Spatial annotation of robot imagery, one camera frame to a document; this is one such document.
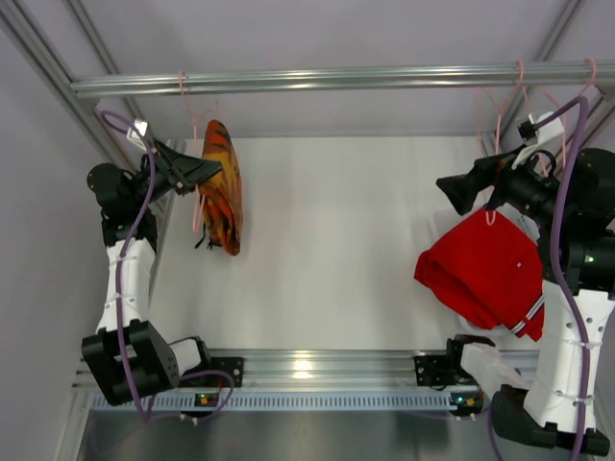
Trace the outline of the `orange patterned garment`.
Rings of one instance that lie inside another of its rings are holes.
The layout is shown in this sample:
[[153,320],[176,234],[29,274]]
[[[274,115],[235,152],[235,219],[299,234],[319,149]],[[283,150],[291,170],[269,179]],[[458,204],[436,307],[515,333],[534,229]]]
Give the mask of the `orange patterned garment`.
[[217,119],[207,125],[202,159],[222,165],[220,172],[199,186],[204,236],[210,249],[220,247],[237,256],[244,221],[242,178],[231,135]]

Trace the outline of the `pink hanger with orange garment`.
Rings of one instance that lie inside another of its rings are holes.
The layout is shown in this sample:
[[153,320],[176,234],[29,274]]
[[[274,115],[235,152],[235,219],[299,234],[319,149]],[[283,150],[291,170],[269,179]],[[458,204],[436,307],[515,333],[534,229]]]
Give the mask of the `pink hanger with orange garment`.
[[[207,121],[207,118],[210,114],[216,114],[219,111],[219,102],[214,100],[207,109],[205,109],[202,113],[197,113],[193,106],[191,105],[190,99],[188,97],[186,87],[185,87],[186,74],[183,70],[179,72],[179,89],[181,92],[182,99],[185,104],[185,108],[190,118],[190,122],[192,125],[192,146],[193,146],[193,154],[199,158],[201,156],[200,150],[198,147],[198,135],[200,132],[201,124]],[[195,188],[195,203],[192,214],[192,222],[191,228],[192,231],[197,233],[200,229],[200,218],[202,216],[202,202],[200,197],[200,192],[198,188]]]

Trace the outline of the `red trousers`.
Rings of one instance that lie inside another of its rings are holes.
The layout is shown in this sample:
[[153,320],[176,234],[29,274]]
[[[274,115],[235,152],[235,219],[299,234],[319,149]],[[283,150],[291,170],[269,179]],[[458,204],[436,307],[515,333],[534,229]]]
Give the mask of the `red trousers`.
[[536,244],[500,212],[479,209],[422,252],[414,278],[476,328],[537,342],[545,312]]

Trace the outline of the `pink hanger of red trousers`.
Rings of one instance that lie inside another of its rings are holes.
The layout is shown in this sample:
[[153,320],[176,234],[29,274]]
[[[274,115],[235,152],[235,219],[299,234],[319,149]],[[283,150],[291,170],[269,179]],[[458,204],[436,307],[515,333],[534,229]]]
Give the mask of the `pink hanger of red trousers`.
[[476,132],[477,138],[480,138],[481,127],[482,127],[482,113],[481,113],[481,96],[480,94],[483,92],[488,98],[491,106],[496,110],[497,121],[496,121],[496,130],[495,130],[495,154],[497,155],[500,152],[500,139],[502,135],[502,123],[504,118],[505,111],[509,108],[512,100],[515,96],[521,95],[522,101],[525,106],[529,103],[529,94],[527,87],[525,86],[525,64],[523,61],[516,61],[516,67],[519,70],[518,77],[515,80],[515,85],[513,89],[508,93],[508,95],[498,103],[494,98],[492,92],[487,87],[480,87],[475,91],[475,99],[474,99],[474,107],[475,107],[475,118],[476,118]]

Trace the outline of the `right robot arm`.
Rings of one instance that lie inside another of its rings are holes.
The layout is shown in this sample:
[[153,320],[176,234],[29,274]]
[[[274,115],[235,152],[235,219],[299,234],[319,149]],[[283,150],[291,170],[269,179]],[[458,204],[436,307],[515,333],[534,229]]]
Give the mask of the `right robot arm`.
[[572,459],[606,456],[610,441],[596,427],[594,389],[614,311],[614,155],[598,148],[570,154],[560,178],[515,165],[520,155],[482,158],[469,173],[436,182],[460,215],[492,187],[488,207],[508,204],[539,227],[545,317],[533,381],[524,388],[506,376],[488,342],[466,344],[461,367],[488,392],[498,436],[567,449]]

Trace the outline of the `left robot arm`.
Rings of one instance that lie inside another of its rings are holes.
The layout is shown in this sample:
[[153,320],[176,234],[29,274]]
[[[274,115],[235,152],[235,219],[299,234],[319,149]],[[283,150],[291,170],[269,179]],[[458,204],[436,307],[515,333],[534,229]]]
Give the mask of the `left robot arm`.
[[138,172],[101,163],[87,175],[101,208],[109,281],[101,320],[83,339],[82,356],[112,406],[174,389],[186,373],[210,363],[199,337],[169,343],[146,317],[158,249],[150,204],[169,191],[190,193],[221,169],[218,161],[186,156],[155,140]]

